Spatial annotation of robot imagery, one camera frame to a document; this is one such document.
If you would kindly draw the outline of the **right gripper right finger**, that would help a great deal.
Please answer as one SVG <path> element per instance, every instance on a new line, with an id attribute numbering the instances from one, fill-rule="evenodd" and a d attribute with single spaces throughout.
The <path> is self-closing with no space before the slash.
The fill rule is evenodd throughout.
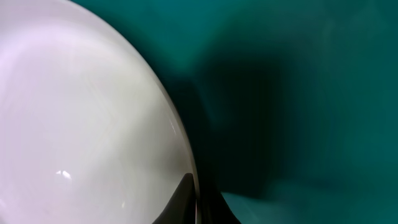
<path id="1" fill-rule="evenodd" d="M 202 224 L 241 224 L 236 218 L 213 179 L 199 175 L 200 210 Z"/>

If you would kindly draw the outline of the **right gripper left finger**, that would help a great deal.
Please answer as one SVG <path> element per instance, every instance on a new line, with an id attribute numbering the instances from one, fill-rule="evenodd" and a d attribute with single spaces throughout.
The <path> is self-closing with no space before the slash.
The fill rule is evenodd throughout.
<path id="1" fill-rule="evenodd" d="M 153 224 L 195 224 L 196 193 L 192 173 L 186 173 Z"/>

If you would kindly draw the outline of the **large white plate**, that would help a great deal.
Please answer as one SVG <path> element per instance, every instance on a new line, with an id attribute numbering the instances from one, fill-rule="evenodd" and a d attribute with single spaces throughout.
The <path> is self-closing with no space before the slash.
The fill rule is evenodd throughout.
<path id="1" fill-rule="evenodd" d="M 195 171 L 118 31 L 71 1 L 1 1 L 2 223 L 152 223 Z"/>

